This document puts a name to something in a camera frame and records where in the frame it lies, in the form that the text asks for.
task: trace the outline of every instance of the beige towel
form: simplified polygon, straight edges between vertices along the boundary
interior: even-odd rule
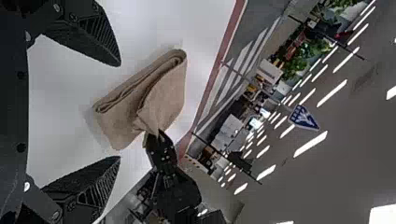
[[[143,131],[158,135],[176,119],[184,105],[186,53],[173,49],[94,106],[110,145],[121,150]]]

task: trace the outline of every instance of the black mechanical part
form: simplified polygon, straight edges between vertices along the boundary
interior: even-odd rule
[[[29,73],[23,18],[0,7],[0,223],[21,209],[28,153]]]
[[[92,0],[64,1],[64,15],[45,36],[99,62],[121,66],[120,50],[103,8]]]
[[[26,204],[17,223],[93,223],[105,209],[119,168],[120,157],[109,157],[50,183],[42,190],[62,208],[56,210],[59,213],[49,213],[49,219],[44,221],[37,214],[37,209],[45,209],[44,212],[48,213],[47,206],[35,204],[32,208]]]

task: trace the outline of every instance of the bolt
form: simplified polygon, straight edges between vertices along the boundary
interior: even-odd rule
[[[30,188],[30,183],[29,182],[25,182],[25,186],[24,186],[23,192],[28,191],[29,188]]]
[[[71,21],[74,21],[74,22],[78,21],[77,16],[75,14],[73,14],[73,13],[70,13],[69,17],[70,17]]]
[[[26,150],[26,144],[24,144],[24,143],[19,143],[19,144],[17,145],[17,151],[18,151],[18,152],[22,153],[22,152],[24,152],[25,150]]]
[[[54,4],[53,8],[55,9],[56,12],[60,12],[61,11],[61,7],[59,7],[58,4]]]
[[[29,32],[25,31],[26,42],[30,42],[32,37],[30,36]]]
[[[59,215],[60,215],[60,213],[59,213],[58,211],[56,211],[56,212],[52,215],[52,217],[51,217],[52,220],[58,219]]]

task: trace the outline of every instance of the ceiling light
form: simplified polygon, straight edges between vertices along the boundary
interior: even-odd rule
[[[373,5],[374,2],[375,2],[375,0],[373,0],[373,1],[361,12],[361,16],[364,15],[364,13],[366,13],[366,11]]]
[[[287,130],[285,130],[285,132],[283,132],[281,135],[280,135],[280,139],[282,139],[284,136],[286,136],[289,132],[291,132],[291,130],[293,130],[295,128],[295,125],[294,124],[291,124],[290,126],[289,126],[289,128],[287,129]]]
[[[293,95],[289,95],[289,97],[288,98],[286,98],[286,100],[283,102],[283,104],[285,105],[285,104],[287,104],[288,103],[288,101],[291,99],[291,97],[293,97]]]
[[[242,185],[241,187],[237,188],[237,189],[235,190],[235,192],[233,193],[233,195],[237,195],[238,193],[244,191],[247,187],[248,187],[248,183],[245,183],[245,184]]]
[[[392,89],[388,90],[387,92],[387,100],[390,100],[391,98],[396,96],[396,86],[394,86]]]
[[[326,139],[327,137],[327,131],[324,133],[321,133],[319,136],[315,137],[314,139],[312,139],[311,141],[307,142],[305,145],[303,145],[302,147],[300,147],[299,149],[297,149],[294,152],[294,158],[300,156],[301,154],[303,154],[304,152],[306,152],[309,148],[314,147],[315,145],[319,144],[320,142],[322,142],[323,140]]]
[[[263,128],[264,128],[264,125],[262,125],[262,126],[260,127],[260,129],[257,130],[257,132],[259,133]]]
[[[295,90],[297,89],[297,87],[301,84],[302,81],[303,81],[302,79],[298,80],[297,84],[295,84],[294,87],[293,87],[293,89],[291,89],[291,90],[292,90],[292,91],[295,91]]]
[[[257,176],[257,181],[265,178],[266,176],[270,175],[276,168],[276,165],[271,166],[270,168],[264,170],[263,172],[261,172],[259,174],[259,176]]]
[[[254,134],[254,133],[249,133],[249,134],[247,135],[247,140],[248,140],[249,138],[251,138],[251,137],[253,136],[253,134]]]
[[[318,66],[318,64],[321,62],[321,58],[317,60],[314,65],[309,69],[310,72],[314,71],[314,69]]]
[[[236,174],[233,174],[232,176],[230,176],[230,178],[228,178],[228,182],[232,181],[235,177],[236,177]]]
[[[249,149],[249,148],[251,147],[252,144],[253,144],[253,142],[249,143],[249,144],[247,145],[247,149]]]
[[[372,208],[369,224],[394,224],[396,223],[396,204],[389,204]]]
[[[354,35],[354,36],[352,37],[352,39],[349,40],[349,42],[347,42],[347,44],[348,44],[348,45],[351,45],[351,44],[353,43],[353,41],[355,41],[355,40],[367,29],[367,27],[369,27],[369,23],[365,24],[365,25],[363,26],[363,28],[361,28],[361,29],[358,31],[358,33],[357,33],[356,35]]]
[[[258,158],[260,158],[262,155],[264,155],[264,153],[267,152],[268,149],[270,149],[270,146],[265,147],[259,154],[257,154],[256,159],[258,159]]]
[[[265,132],[265,130],[263,130],[262,132],[260,132],[259,134],[257,134],[257,138],[260,138],[264,132]]]
[[[258,143],[257,146],[261,145],[263,141],[267,138],[267,135],[265,135]]]
[[[343,82],[341,82],[336,88],[334,88],[332,91],[330,91],[323,99],[321,99],[317,105],[317,107],[322,106],[326,101],[328,101],[333,95],[335,95],[338,91],[343,89],[345,85],[347,84],[347,79],[345,79]]]
[[[271,115],[271,117],[268,119],[268,121],[271,121],[271,119],[273,119],[275,115],[276,115],[276,112],[274,111],[274,113]]]
[[[252,151],[252,149],[249,150],[249,151],[245,154],[244,159],[246,159],[246,158],[248,157],[248,155],[250,155],[251,151]]]
[[[320,75],[322,75],[326,69],[329,67],[328,64],[326,64],[318,73],[316,76],[314,76],[314,78],[312,78],[312,82],[316,81],[318,79],[318,77],[320,77]]]
[[[373,7],[373,8],[369,11],[369,13],[367,13],[367,14],[358,22],[358,24],[356,24],[356,26],[353,27],[353,31],[356,31],[356,30],[359,28],[359,26],[367,19],[367,17],[369,17],[370,14],[372,14],[372,12],[374,11],[374,9],[375,9],[375,7]]]
[[[276,117],[271,121],[271,124],[275,123],[275,121],[276,121],[277,119],[279,119],[280,115],[281,115],[281,113],[279,112],[279,113],[276,115]]]
[[[282,125],[283,122],[285,122],[285,120],[288,118],[288,116],[283,117],[282,120],[280,120],[277,125],[275,126],[274,130],[279,128],[280,125]]]
[[[204,214],[207,213],[207,209],[205,209],[204,211],[202,211],[201,216],[203,216]]]
[[[301,96],[301,93],[299,92],[296,96],[294,96],[294,98],[290,101],[290,103],[288,104],[288,106],[291,106],[292,104],[294,104],[294,102],[296,102],[296,100]]]
[[[304,79],[304,81],[301,83],[301,85],[300,85],[300,87],[302,87],[303,85],[305,85],[305,83],[309,80],[309,78],[311,78],[312,77],[312,73],[311,74],[309,74],[309,76],[307,76],[305,79]]]
[[[326,58],[323,59],[322,63],[326,63],[327,60],[329,60],[330,57],[332,57],[337,50],[338,50],[338,46],[335,46],[335,48],[333,48],[332,51],[330,51],[330,53],[327,54]]]
[[[311,92],[309,92],[309,93],[305,96],[305,98],[304,98],[302,101],[300,101],[299,105],[303,105],[303,104],[315,93],[316,90],[317,90],[317,89],[314,88]]]
[[[355,48],[355,49],[353,50],[353,52],[350,53],[340,64],[338,64],[338,66],[335,67],[334,70],[333,70],[332,72],[333,72],[333,73],[338,72],[338,70],[340,70],[340,68],[341,68],[342,66],[344,66],[344,64],[346,64],[346,63],[353,57],[353,55],[356,54],[356,53],[359,51],[360,48],[361,48],[361,47]]]

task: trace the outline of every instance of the screw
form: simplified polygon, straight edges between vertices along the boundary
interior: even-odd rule
[[[73,14],[73,13],[70,13],[69,17],[70,17],[71,21],[74,21],[74,22],[78,21],[77,16],[75,14]]]
[[[52,220],[58,219],[59,215],[60,215],[60,213],[59,213],[58,211],[56,211],[56,212],[52,215],[52,217],[51,217]]]
[[[56,12],[60,12],[61,11],[61,7],[59,7],[58,4],[54,4],[53,8],[55,9]]]
[[[17,145],[17,151],[18,151],[18,152],[22,153],[22,152],[24,152],[25,150],[26,150],[26,144],[24,144],[24,143],[19,143],[19,144]]]
[[[29,32],[25,31],[26,42],[30,42],[32,37],[30,36]]]
[[[93,11],[95,11],[95,12],[99,11],[99,6],[96,4],[93,4],[92,8],[93,8]]]
[[[24,186],[23,192],[28,191],[29,188],[30,188],[30,183],[29,182],[25,182],[25,186]]]

